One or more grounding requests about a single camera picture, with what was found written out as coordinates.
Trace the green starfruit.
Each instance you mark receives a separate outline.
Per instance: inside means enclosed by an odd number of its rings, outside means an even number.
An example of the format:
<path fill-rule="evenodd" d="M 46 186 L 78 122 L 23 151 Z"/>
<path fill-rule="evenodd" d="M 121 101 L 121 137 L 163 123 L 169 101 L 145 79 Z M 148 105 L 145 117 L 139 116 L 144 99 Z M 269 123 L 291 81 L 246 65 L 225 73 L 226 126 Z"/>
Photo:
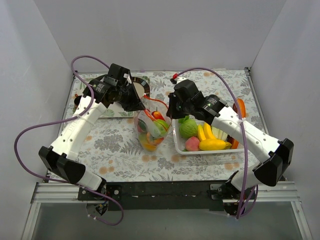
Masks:
<path fill-rule="evenodd" d="M 183 118 L 180 118 L 179 120 L 178 120 L 178 123 L 179 124 L 183 124 L 186 120 L 188 120 L 190 118 L 190 116 L 189 115 L 186 115 L 185 117 L 183 117 Z"/>

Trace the green apple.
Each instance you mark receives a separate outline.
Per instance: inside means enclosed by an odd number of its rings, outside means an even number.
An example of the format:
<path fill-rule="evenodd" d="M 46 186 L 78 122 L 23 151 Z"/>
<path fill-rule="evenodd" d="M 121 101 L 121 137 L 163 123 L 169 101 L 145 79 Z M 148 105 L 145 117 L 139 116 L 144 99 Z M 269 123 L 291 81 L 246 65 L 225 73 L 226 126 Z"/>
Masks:
<path fill-rule="evenodd" d="M 162 119 L 156 119 L 153 122 L 160 130 L 164 130 L 164 131 L 168 131 L 169 129 L 169 125 L 167 124 L 167 122 L 165 120 Z"/>

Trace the clear zip bag orange zipper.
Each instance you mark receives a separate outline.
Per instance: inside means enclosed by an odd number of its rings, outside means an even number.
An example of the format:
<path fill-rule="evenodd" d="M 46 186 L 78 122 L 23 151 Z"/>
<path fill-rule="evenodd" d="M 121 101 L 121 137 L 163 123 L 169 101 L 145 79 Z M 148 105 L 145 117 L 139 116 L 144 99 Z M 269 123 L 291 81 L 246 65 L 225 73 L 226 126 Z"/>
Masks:
<path fill-rule="evenodd" d="M 138 138 L 139 134 L 147 134 L 147 133 L 138 133 L 138 130 L 137 130 L 138 119 L 141 119 L 147 124 L 148 132 L 154 138 L 164 138 L 165 139 L 166 136 L 168 135 L 169 129 L 170 129 L 171 125 L 172 125 L 171 118 L 169 118 L 167 116 L 167 111 L 168 111 L 167 104 L 164 103 L 163 101 L 159 100 L 159 99 L 154 99 L 154 98 L 147 97 L 147 96 L 144 96 L 141 99 L 141 102 L 143 103 L 145 109 L 135 111 L 134 114 L 133 114 L 133 120 L 134 120 L 135 130 L 136 130 L 136 133 L 137 133 L 137 138 Z M 152 116 L 152 112 L 155 111 L 156 109 L 162 114 L 162 116 L 164 117 L 166 123 L 169 125 L 169 128 L 168 128 L 167 131 L 160 130 L 154 124 L 155 119 Z"/>

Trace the red lychee bunch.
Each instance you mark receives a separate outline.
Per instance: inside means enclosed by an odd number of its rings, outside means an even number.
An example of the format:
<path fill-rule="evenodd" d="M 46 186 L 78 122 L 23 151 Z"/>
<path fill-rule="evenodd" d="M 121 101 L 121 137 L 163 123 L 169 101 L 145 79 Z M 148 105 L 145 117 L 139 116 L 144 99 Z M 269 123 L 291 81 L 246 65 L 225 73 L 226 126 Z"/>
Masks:
<path fill-rule="evenodd" d="M 147 124 L 140 118 L 137 119 L 137 131 L 138 131 L 138 133 L 147 133 L 148 132 Z"/>

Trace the orange red pepper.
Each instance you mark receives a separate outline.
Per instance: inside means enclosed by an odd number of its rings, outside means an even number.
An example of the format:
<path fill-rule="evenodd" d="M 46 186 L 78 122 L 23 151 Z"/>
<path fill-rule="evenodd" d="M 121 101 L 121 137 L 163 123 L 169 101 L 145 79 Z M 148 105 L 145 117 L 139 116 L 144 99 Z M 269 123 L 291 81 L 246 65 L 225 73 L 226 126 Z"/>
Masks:
<path fill-rule="evenodd" d="M 161 137 L 161 138 L 153 137 L 149 132 L 146 133 L 146 138 L 147 138 L 148 143 L 150 145 L 154 145 L 154 146 L 159 145 L 164 140 L 163 137 Z"/>

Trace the yellow green mango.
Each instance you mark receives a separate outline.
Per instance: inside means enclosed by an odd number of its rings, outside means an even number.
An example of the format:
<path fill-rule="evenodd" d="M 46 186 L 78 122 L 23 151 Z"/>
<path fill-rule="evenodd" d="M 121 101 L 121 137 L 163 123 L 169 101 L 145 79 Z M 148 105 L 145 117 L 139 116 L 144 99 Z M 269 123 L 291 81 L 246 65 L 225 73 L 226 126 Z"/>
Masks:
<path fill-rule="evenodd" d="M 146 133 L 139 134 L 138 139 L 145 150 L 149 152 L 154 152 L 157 149 L 155 145 L 149 143 Z"/>

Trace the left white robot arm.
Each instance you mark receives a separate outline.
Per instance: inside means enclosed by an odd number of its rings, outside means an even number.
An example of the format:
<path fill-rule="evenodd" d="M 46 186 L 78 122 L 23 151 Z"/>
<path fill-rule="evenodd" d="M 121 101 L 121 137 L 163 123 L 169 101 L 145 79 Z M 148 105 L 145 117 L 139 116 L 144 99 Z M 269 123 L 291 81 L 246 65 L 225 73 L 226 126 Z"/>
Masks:
<path fill-rule="evenodd" d="M 105 180 L 76 159 L 91 128 L 113 103 L 120 104 L 126 112 L 145 109 L 131 81 L 130 70 L 114 63 L 107 74 L 89 82 L 73 114 L 74 119 L 50 147 L 43 146 L 38 152 L 49 171 L 70 184 L 88 188 L 95 200 L 106 196 Z"/>

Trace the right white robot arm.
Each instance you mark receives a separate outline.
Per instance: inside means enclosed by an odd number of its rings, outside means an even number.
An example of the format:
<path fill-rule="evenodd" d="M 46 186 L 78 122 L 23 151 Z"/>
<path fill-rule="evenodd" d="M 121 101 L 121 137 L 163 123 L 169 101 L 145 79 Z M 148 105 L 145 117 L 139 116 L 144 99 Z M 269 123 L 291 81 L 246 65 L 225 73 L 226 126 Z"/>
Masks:
<path fill-rule="evenodd" d="M 236 171 L 215 190 L 221 197 L 237 199 L 246 189 L 259 184 L 274 187 L 290 165 L 294 149 L 291 140 L 269 136 L 248 121 L 239 119 L 239 113 L 226 101 L 214 94 L 204 96 L 193 81 L 186 79 L 179 82 L 168 97 L 168 117 L 181 119 L 192 115 L 227 133 L 258 159 L 258 164 Z"/>

